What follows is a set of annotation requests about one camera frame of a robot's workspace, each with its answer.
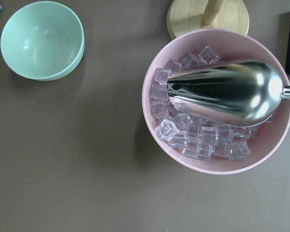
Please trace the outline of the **clear ice cubes pile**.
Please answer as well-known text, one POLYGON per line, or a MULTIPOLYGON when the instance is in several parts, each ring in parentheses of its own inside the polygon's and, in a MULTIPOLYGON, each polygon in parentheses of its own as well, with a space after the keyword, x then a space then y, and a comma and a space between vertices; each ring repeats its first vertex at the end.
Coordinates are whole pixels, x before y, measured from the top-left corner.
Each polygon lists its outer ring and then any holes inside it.
POLYGON ((212 156, 246 160, 251 153, 247 141, 257 134, 258 126, 232 127, 178 112, 167 96, 167 79, 174 71, 219 62, 219 55, 206 45, 199 53, 187 53, 180 61, 171 59, 157 68, 152 77, 149 97, 151 115, 159 124, 155 133, 169 147, 187 157, 209 160, 212 156))

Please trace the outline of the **green bowl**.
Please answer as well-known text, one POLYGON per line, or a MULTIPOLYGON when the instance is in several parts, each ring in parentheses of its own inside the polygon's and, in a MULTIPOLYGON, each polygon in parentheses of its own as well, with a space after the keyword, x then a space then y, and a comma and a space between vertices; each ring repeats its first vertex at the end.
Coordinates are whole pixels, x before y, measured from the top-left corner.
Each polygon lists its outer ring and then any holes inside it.
POLYGON ((38 81, 57 80, 80 63, 85 34, 78 15, 54 1, 38 1, 16 11, 5 24, 0 50, 16 74, 38 81))

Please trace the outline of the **wooden cup stand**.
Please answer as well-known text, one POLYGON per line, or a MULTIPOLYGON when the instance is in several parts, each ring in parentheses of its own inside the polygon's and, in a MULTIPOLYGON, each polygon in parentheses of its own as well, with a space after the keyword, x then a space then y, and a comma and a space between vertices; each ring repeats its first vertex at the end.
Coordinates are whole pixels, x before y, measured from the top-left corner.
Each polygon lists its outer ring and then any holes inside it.
POLYGON ((229 29, 248 34, 249 15, 242 0, 174 0, 167 13, 171 39, 198 29, 229 29))

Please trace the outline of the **pink bowl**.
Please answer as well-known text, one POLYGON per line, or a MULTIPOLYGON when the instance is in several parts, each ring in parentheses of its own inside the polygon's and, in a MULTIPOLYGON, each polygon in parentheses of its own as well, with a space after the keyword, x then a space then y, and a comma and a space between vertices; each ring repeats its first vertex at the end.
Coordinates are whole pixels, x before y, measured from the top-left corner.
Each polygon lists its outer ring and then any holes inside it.
POLYGON ((259 126, 256 136, 248 141, 251 154, 244 161, 229 161, 222 158, 202 161, 189 158, 182 155, 180 151, 170 148, 155 133, 158 120, 151 115, 149 91, 156 68, 163 67, 172 58, 180 60, 186 53, 199 51, 207 44, 218 52, 222 61, 245 58, 263 60, 275 67, 281 74, 283 83, 289 85, 288 77, 278 59, 257 40, 242 33, 226 29, 200 29, 172 40, 153 59, 145 75, 142 89, 144 118, 151 135, 159 147, 169 157, 182 165, 208 174, 240 173, 261 164, 278 149, 290 126, 290 101, 284 100, 280 104, 275 112, 273 123, 263 123, 259 126))

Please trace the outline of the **metal ice scoop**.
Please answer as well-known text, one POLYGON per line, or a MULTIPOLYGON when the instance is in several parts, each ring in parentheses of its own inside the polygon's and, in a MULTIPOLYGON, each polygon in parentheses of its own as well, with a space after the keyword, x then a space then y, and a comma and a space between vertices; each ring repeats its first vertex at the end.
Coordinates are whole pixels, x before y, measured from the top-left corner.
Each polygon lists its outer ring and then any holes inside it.
POLYGON ((282 74, 258 60, 176 72, 167 81, 167 93, 179 112, 236 127, 259 125, 290 100, 282 74))

